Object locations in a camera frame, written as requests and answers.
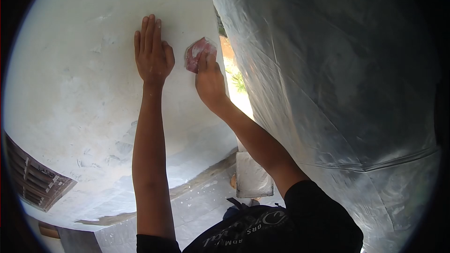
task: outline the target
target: person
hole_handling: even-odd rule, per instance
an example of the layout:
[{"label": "person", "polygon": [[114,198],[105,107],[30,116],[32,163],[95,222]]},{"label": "person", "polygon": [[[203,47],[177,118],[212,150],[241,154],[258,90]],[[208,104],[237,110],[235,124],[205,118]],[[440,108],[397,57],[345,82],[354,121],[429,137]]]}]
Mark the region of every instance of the person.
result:
[{"label": "person", "polygon": [[[143,18],[134,43],[143,79],[132,160],[137,251],[180,252],[169,198],[161,115],[162,88],[175,57],[170,45],[161,41],[161,20],[155,20],[153,14]],[[183,252],[359,252],[363,233],[348,212],[308,178],[275,138],[233,105],[214,55],[201,54],[195,87],[203,103],[229,125],[272,176],[286,208],[241,206]]]}]

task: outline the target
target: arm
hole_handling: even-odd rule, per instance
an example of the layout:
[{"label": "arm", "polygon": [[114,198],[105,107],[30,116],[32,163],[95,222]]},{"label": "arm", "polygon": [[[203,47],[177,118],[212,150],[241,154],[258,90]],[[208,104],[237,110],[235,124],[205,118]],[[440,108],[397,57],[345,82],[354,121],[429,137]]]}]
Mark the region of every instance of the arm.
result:
[{"label": "arm", "polygon": [[154,15],[144,17],[142,31],[135,33],[135,58],[143,79],[132,162],[137,233],[175,240],[161,116],[162,87],[175,58],[172,48],[161,42],[161,20],[155,22]]},{"label": "arm", "polygon": [[283,198],[295,183],[309,180],[287,150],[226,96],[224,78],[214,55],[202,53],[196,87],[200,99],[228,124],[251,157],[272,176]]}]

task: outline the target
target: hand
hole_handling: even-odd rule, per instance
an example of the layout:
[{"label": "hand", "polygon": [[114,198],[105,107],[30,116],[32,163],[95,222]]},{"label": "hand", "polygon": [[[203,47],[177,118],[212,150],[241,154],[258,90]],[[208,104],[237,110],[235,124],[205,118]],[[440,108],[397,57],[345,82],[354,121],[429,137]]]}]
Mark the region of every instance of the hand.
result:
[{"label": "hand", "polygon": [[142,19],[141,32],[135,32],[135,58],[145,87],[162,89],[175,65],[173,49],[161,42],[161,20],[151,14]]},{"label": "hand", "polygon": [[224,76],[216,63],[216,57],[202,52],[199,61],[199,73],[195,76],[195,88],[202,102],[214,113],[229,101],[225,93]]}]

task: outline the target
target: wooden window shutter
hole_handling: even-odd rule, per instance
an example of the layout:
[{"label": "wooden window shutter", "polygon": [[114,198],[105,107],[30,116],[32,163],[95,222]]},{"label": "wooden window shutter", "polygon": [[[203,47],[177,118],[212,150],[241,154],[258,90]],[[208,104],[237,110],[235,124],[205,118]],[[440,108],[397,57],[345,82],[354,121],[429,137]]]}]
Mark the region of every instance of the wooden window shutter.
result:
[{"label": "wooden window shutter", "polygon": [[76,181],[40,164],[6,135],[9,170],[19,197],[47,212]]}]

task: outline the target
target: shirt sleeve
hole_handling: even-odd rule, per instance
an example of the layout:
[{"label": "shirt sleeve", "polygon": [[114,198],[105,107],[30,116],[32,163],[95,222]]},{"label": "shirt sleeve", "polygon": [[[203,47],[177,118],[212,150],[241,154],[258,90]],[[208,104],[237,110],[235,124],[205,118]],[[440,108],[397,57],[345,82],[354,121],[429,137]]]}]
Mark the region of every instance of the shirt sleeve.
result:
[{"label": "shirt sleeve", "polygon": [[145,234],[137,234],[136,238],[137,253],[181,253],[178,242],[174,240]]},{"label": "shirt sleeve", "polygon": [[284,196],[290,219],[315,252],[360,252],[363,233],[342,205],[313,181],[294,184]]}]

